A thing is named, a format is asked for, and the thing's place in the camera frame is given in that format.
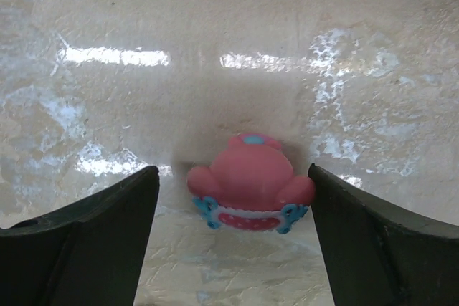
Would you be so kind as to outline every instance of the floor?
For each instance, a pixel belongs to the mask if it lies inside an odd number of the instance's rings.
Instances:
[[[459,224],[459,0],[0,0],[0,222],[147,164],[161,197],[137,305],[333,304],[312,214],[208,229],[184,176],[258,131]]]

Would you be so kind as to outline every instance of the pink rubber toy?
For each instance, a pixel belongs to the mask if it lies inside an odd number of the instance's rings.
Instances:
[[[309,177],[295,175],[281,144],[257,133],[231,138],[210,167],[190,170],[187,184],[209,227],[281,234],[306,214],[315,193]]]

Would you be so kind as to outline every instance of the rubber toy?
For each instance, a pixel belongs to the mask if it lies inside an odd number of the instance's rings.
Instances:
[[[315,193],[309,177],[295,175],[280,142],[257,133],[231,138],[210,167],[188,172],[187,185],[210,228],[280,234],[304,217]]]

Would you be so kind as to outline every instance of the toy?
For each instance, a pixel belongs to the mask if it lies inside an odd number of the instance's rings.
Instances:
[[[209,227],[280,234],[306,214],[315,193],[309,177],[295,175],[281,144],[257,133],[231,138],[210,167],[190,170],[187,185]]]

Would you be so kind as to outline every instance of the marble pattern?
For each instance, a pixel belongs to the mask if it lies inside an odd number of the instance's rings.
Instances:
[[[213,231],[184,177],[267,133],[297,170],[459,224],[459,0],[0,0],[0,222],[148,164],[161,196],[136,304],[333,304],[308,212]]]

